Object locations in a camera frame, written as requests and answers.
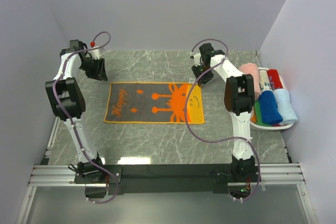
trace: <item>green towel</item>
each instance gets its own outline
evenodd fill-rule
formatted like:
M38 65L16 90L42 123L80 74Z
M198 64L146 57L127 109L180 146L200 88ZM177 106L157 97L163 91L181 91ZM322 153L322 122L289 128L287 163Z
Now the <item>green towel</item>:
M272 125L269 125L267 123L263 123L263 121L261 119L261 111L260 111L259 101L256 101L256 103L254 104L254 111L256 112L256 116L257 116L257 123L256 123L257 125L272 127Z

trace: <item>red towel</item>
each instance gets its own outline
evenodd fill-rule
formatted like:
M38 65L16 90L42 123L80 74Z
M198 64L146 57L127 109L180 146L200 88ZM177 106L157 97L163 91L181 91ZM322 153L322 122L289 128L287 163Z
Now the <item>red towel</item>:
M267 74L268 74L269 82L271 83L271 87L273 90L283 89L278 70L270 69L267 71Z

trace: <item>white basket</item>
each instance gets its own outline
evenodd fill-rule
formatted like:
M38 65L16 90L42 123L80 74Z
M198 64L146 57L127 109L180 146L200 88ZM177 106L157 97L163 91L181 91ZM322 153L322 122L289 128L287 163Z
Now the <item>white basket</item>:
M269 70L269 68L259 68L259 70ZM280 78L280 81L281 81L281 84L283 86L283 88L285 89L285 84L281 78L281 76L279 75L279 78ZM287 124L287 125L284 125L284 126L275 126L275 127L269 127L269 126L260 126L260 125L257 125L253 122L250 122L251 124L251 130L255 130L255 131L280 131L280 130L285 130L285 129L288 129L288 128L291 128L293 126L293 124Z

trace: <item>gray marble surface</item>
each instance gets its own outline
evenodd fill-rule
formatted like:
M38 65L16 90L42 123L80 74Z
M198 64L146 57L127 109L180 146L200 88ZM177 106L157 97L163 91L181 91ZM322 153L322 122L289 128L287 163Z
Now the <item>gray marble surface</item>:
M106 164L203 164L231 163L233 141L207 144L194 138L181 124L112 124L104 123L109 83L115 81L175 81L193 78L193 60L187 51L107 51L108 82L90 80L80 71L77 78L86 100L85 122L88 134ZM259 65L254 51L234 51L229 60L237 67L253 62ZM225 82L215 73L202 87L205 124L192 125L199 136L208 140L233 135L229 113L224 107ZM285 144L279 131L251 131L252 144L262 163L287 163ZM59 124L50 165L76 164L77 155L70 133Z

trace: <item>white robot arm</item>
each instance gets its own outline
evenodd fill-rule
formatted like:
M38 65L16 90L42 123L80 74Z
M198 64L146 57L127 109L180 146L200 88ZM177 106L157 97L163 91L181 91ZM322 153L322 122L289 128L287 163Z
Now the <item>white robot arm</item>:
M240 72L228 59L224 60L225 57L223 51L214 50L210 43L203 44L200 53L191 56L195 62L192 70L196 78L203 74L198 85L206 84L213 78L209 68L226 82L224 103L232 118L233 136L243 137L250 142L250 116L255 103L253 77ZM232 159L232 174L237 175L237 178L255 173L254 153L246 141L234 140Z
M213 67L219 64L225 55L219 54L211 57L210 67ZM197 53L194 55L195 65L201 66L201 53ZM223 64L219 65L218 67L214 68L214 70L220 75L220 77L226 82L229 77L242 77L243 73L240 72L228 59L224 61ZM250 141L251 133L250 133L250 118L251 112L242 112L237 115L234 112L229 112L232 124L233 124L233 136L241 136ZM235 141L234 142L234 149L233 149L233 156L236 159L250 159L253 156L253 152L251 147L248 143L244 141Z
M107 81L104 59L100 58L98 49L90 49L90 58L86 57L86 53L84 52L72 55L72 53L76 51L83 51L85 47L86 45L82 41L71 40L70 47L63 49L60 53L61 65L57 75L54 77L53 81L48 81L45 84L53 113L64 122L75 144L79 161L78 173L80 173L80 175L97 171L97 168L92 166L90 162L88 162L88 159L98 165L102 165L102 162L98 155L97 149L93 145L86 130L85 119L83 117L83 113L86 110L86 105L83 95L76 82L77 72L79 69L82 69L85 71L88 78ZM64 111L61 109L52 89L53 83L59 78L60 80L56 84L56 91L59 96L65 94L64 96L60 97L60 101L66 111L69 113L71 119L68 118L68 116L65 115ZM71 123L71 120L76 126L76 131L81 141L82 147L80 146L78 138L76 137L76 132Z

